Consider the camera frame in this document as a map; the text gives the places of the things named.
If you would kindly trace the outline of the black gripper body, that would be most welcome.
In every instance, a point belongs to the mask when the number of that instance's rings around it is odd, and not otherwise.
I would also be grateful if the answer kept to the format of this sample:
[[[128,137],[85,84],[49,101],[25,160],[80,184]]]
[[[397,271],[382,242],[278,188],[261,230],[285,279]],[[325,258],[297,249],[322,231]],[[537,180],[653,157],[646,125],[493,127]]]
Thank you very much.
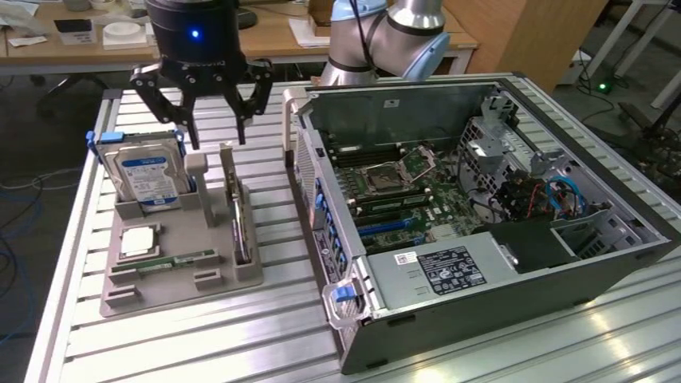
[[[196,97],[222,93],[246,70],[237,1],[148,1],[160,75]]]

